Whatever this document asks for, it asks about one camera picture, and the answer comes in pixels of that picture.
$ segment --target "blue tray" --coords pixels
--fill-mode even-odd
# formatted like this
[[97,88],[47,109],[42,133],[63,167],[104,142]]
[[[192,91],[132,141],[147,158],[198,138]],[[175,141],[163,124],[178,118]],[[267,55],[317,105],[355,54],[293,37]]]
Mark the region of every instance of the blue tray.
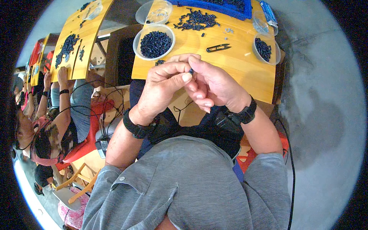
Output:
[[[168,0],[169,2],[171,2],[173,5],[177,5],[178,1],[174,1],[174,0]],[[236,6],[234,5],[230,5],[227,3],[224,3],[223,5],[217,5],[214,3],[209,3],[209,2],[205,2],[205,1],[201,1],[201,0],[181,0],[179,1],[179,4],[183,5],[183,7],[185,6],[191,6],[191,7],[198,7],[198,8],[202,8],[202,9],[206,9],[206,10],[212,10],[212,11],[216,11],[222,14],[226,14],[229,15],[233,18],[239,19],[244,21],[245,19],[251,19],[252,18],[252,5],[251,5],[251,0],[242,0],[244,2],[244,12],[240,13],[239,11],[237,11]]]

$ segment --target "fingernail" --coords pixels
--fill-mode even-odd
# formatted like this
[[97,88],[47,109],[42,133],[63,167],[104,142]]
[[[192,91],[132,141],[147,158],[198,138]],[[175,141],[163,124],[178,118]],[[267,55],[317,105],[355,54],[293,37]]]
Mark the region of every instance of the fingernail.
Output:
[[192,75],[190,73],[185,73],[181,76],[184,82],[190,81],[192,79]]

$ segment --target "hand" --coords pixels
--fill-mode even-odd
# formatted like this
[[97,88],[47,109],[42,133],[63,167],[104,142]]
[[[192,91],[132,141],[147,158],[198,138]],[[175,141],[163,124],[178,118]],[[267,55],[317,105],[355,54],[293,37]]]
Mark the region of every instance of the hand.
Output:
[[195,80],[187,84],[185,89],[202,110],[209,113],[212,106],[225,105],[231,112],[239,113],[250,105],[248,92],[226,71],[195,56],[190,56],[188,62],[194,70]]
[[60,85],[60,90],[68,89],[68,69],[62,66],[57,73],[57,81]]
[[148,71],[141,98],[129,113],[134,124],[148,125],[153,118],[170,104],[174,93],[192,79],[188,57],[182,54],[170,58],[166,63],[154,66]]
[[51,87],[51,74],[50,71],[47,71],[45,77],[43,78],[43,91],[50,91],[50,87]]
[[32,86],[30,83],[27,83],[27,92],[28,94],[32,92]]

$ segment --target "watch strap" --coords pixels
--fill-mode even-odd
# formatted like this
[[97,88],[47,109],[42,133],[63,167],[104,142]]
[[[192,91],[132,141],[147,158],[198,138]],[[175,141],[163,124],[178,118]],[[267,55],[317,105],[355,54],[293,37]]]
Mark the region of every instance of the watch strap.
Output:
[[254,113],[257,109],[257,103],[251,96],[251,104],[249,106],[244,107],[244,109],[240,113],[232,113],[228,112],[228,118],[231,119],[236,124],[248,124],[254,119]]
[[69,90],[68,89],[63,89],[62,91],[60,91],[59,95],[63,94],[63,93],[67,93],[69,94]]
[[125,110],[123,114],[123,123],[125,128],[133,134],[134,138],[144,139],[149,133],[153,131],[158,124],[159,119],[155,118],[148,126],[135,125],[129,118],[129,111],[131,109]]

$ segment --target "pink floral clothing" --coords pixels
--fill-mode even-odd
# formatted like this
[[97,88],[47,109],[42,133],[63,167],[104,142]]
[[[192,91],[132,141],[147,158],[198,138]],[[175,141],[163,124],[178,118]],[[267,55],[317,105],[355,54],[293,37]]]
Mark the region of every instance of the pink floral clothing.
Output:
[[[72,191],[74,194],[77,194],[80,192],[78,188],[70,187],[70,191]],[[83,223],[83,214],[84,209],[86,208],[86,204],[89,200],[89,196],[87,194],[81,195],[79,198],[79,202],[81,203],[81,208],[78,211],[69,210],[62,202],[59,202],[57,211],[59,213],[59,216],[65,223],[76,228],[81,229],[82,223]]]

